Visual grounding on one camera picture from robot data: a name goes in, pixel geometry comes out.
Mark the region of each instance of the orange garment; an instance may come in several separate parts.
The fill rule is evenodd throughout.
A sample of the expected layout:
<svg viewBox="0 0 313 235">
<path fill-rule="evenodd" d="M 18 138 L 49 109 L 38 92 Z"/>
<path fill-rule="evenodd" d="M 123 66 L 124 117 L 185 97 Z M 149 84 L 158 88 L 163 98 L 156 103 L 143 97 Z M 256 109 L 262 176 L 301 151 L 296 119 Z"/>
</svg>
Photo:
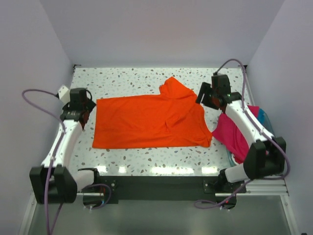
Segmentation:
<svg viewBox="0 0 313 235">
<path fill-rule="evenodd" d="M 97 100 L 94 148 L 210 146 L 197 95 L 175 78 L 161 94 Z"/>
</svg>

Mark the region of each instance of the gray wall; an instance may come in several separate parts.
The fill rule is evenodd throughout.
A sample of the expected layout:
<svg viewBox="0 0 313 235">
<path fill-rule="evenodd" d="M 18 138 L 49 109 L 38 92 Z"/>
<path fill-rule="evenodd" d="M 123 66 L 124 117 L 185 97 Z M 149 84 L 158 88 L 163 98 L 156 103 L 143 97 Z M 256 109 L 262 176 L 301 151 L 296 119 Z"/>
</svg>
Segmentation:
<svg viewBox="0 0 313 235">
<path fill-rule="evenodd" d="M 69 58 L 86 67 L 247 64 L 283 1 L 41 0 Z"/>
<path fill-rule="evenodd" d="M 51 146 L 56 122 L 26 104 L 26 88 L 56 91 L 71 63 L 38 0 L 0 1 L 0 234 L 16 234 L 29 200 L 29 171 Z M 30 95 L 59 113 L 54 98 Z"/>
<path fill-rule="evenodd" d="M 301 232 L 313 234 L 313 1 L 285 0 L 248 65 L 254 99 L 287 141 L 292 207 Z"/>
</svg>

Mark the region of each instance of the table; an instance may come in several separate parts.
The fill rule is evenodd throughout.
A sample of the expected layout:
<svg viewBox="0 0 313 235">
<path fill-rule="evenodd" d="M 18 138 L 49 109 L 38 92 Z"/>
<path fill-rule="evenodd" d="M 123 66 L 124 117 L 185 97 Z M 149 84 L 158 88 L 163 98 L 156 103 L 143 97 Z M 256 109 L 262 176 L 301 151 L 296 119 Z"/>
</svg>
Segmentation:
<svg viewBox="0 0 313 235">
<path fill-rule="evenodd" d="M 71 88 L 84 87 L 93 100 L 141 94 L 159 94 L 159 86 L 171 76 L 198 94 L 201 83 L 211 83 L 216 69 L 199 68 L 76 68 Z M 241 69 L 222 69 L 227 74 L 233 92 L 242 91 Z M 246 89 L 245 100 L 250 98 Z M 208 107 L 205 122 L 210 131 L 217 126 L 221 111 Z M 92 148 L 96 109 L 78 138 L 71 156 L 71 173 L 84 167 L 96 167 L 100 175 L 124 176 L 215 176 L 220 169 L 230 167 L 226 148 L 216 139 L 211 146 L 94 149 Z"/>
</svg>

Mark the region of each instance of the pink cloth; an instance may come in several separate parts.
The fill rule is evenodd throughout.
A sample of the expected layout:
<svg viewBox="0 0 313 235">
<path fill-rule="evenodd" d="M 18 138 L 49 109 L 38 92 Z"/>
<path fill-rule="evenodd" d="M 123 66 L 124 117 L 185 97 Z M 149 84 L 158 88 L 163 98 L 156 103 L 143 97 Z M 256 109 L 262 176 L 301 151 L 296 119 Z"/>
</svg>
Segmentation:
<svg viewBox="0 0 313 235">
<path fill-rule="evenodd" d="M 258 116 L 260 107 L 248 105 L 248 108 L 253 115 Z M 220 115 L 217 127 L 212 134 L 214 138 L 223 143 L 235 155 L 237 163 L 244 162 L 249 150 L 248 144 L 238 127 L 226 114 Z"/>
</svg>

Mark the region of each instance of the purple cable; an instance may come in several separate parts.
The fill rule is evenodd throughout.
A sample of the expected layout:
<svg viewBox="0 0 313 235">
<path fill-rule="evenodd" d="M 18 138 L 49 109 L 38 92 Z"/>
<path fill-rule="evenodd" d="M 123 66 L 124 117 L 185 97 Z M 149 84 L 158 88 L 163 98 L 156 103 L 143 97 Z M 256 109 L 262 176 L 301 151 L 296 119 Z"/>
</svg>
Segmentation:
<svg viewBox="0 0 313 235">
<path fill-rule="evenodd" d="M 244 65 L 241 63 L 240 60 L 237 59 L 229 59 L 227 60 L 217 71 L 216 73 L 218 73 L 228 62 L 230 61 L 236 61 L 238 62 L 238 64 L 241 67 L 241 70 L 243 72 L 243 77 L 244 77 L 244 82 L 243 82 L 243 89 L 242 89 L 242 97 L 241 97 L 241 104 L 242 104 L 242 108 L 243 111 L 245 113 L 245 115 L 247 116 L 247 118 L 252 122 L 252 124 L 255 126 L 255 128 L 267 139 L 269 140 L 280 152 L 281 154 L 284 156 L 285 160 L 286 160 L 286 164 L 287 164 L 287 171 L 284 175 L 279 176 L 279 177 L 275 177 L 275 178 L 263 178 L 265 180 L 282 180 L 284 179 L 290 172 L 290 162 L 289 159 L 286 155 L 286 153 L 284 152 L 284 150 L 275 142 L 272 140 L 271 137 L 267 136 L 264 132 L 262 132 L 262 130 L 258 127 L 257 123 L 252 119 L 252 117 L 249 115 L 249 113 L 247 112 L 247 110 L 244 108 L 245 107 L 245 86 L 246 86 L 246 69 L 244 67 Z M 215 203 L 209 200 L 197 200 L 194 202 L 194 206 L 198 209 L 210 209 L 210 208 L 215 208 L 215 207 L 219 207 L 221 205 L 223 205 L 226 201 L 228 201 L 230 198 L 232 198 L 233 196 L 235 196 L 241 189 L 243 189 L 247 184 L 249 184 L 252 180 L 248 180 L 246 181 L 244 184 L 242 184 L 239 188 L 237 188 L 231 195 L 229 195 L 227 198 L 225 198 L 223 201 L 221 201 L 220 203 Z M 214 205 L 210 206 L 210 207 L 200 207 L 197 205 L 198 202 L 205 202 L 205 203 L 212 203 Z"/>
<path fill-rule="evenodd" d="M 64 125 L 64 123 L 62 122 L 62 120 L 61 120 L 58 116 L 56 116 L 56 115 L 53 114 L 52 112 L 50 112 L 50 111 L 48 111 L 48 110 L 46 110 L 46 109 L 40 107 L 39 105 L 37 105 L 37 104 L 31 102 L 29 99 L 27 99 L 26 96 L 25 96 L 25 93 L 27 93 L 27 92 L 42 92 L 42 93 L 50 94 L 50 95 L 52 95 L 52 96 L 54 96 L 54 97 L 55 97 L 55 94 L 53 94 L 53 93 L 51 93 L 51 92 L 48 92 L 48 91 L 39 90 L 39 89 L 27 89 L 27 90 L 24 90 L 24 91 L 22 92 L 22 97 L 23 97 L 23 99 L 24 99 L 28 104 L 30 104 L 31 106 L 33 106 L 33 107 L 35 107 L 36 109 L 39 109 L 39 110 L 45 112 L 46 114 L 49 114 L 50 116 L 54 117 L 55 119 L 57 119 L 57 120 L 60 122 L 60 124 L 62 125 L 62 130 L 63 130 L 63 132 L 61 133 L 61 135 L 60 135 L 60 137 L 59 137 L 59 139 L 58 139 L 58 141 L 57 141 L 57 143 L 56 143 L 56 145 L 55 145 L 55 147 L 54 147 L 54 150 L 53 150 L 53 152 L 52 152 L 52 156 L 51 156 L 51 160 L 50 160 L 50 165 L 49 165 L 48 173 L 47 173 L 47 178 L 46 178 L 46 180 L 45 180 L 44 203 L 45 203 L 46 230 L 47 230 L 47 234 L 48 234 L 48 235 L 51 235 L 51 234 L 52 234 L 52 231 L 53 231 L 53 229 L 54 229 L 55 223 L 56 223 L 56 221 L 57 221 L 57 217 L 58 217 L 58 215 L 59 215 L 59 213 L 60 213 L 62 204 L 61 204 L 61 205 L 59 206 L 59 208 L 58 208 L 58 211 L 57 211 L 57 213 L 56 213 L 56 216 L 55 216 L 55 218 L 54 218 L 54 222 L 53 222 L 53 225 L 52 225 L 52 230 L 50 231 L 50 225 L 49 225 L 49 208 L 48 208 L 49 179 L 50 179 L 50 176 L 51 176 L 51 171 L 52 171 L 52 166 L 53 166 L 53 162 L 54 162 L 54 157 L 55 157 L 56 152 L 57 152 L 57 150 L 58 150 L 58 148 L 59 148 L 59 146 L 60 146 L 60 143 L 61 143 L 61 141 L 62 141 L 62 138 L 63 138 L 63 136 L 64 136 L 64 134 L 65 134 L 65 125 Z"/>
<path fill-rule="evenodd" d="M 88 186 L 86 186 L 86 187 L 83 188 L 83 190 L 84 190 L 84 189 L 87 189 L 87 188 L 100 187 L 100 186 L 106 187 L 106 188 L 109 190 L 109 197 L 108 197 L 108 199 L 105 201 L 105 203 L 101 204 L 99 207 L 93 207 L 93 208 L 91 208 L 92 210 L 94 210 L 94 209 L 100 209 L 100 208 L 104 207 L 104 206 L 109 202 L 109 200 L 111 199 L 112 190 L 111 190 L 111 188 L 110 188 L 109 186 L 107 186 L 106 184 L 88 185 Z"/>
</svg>

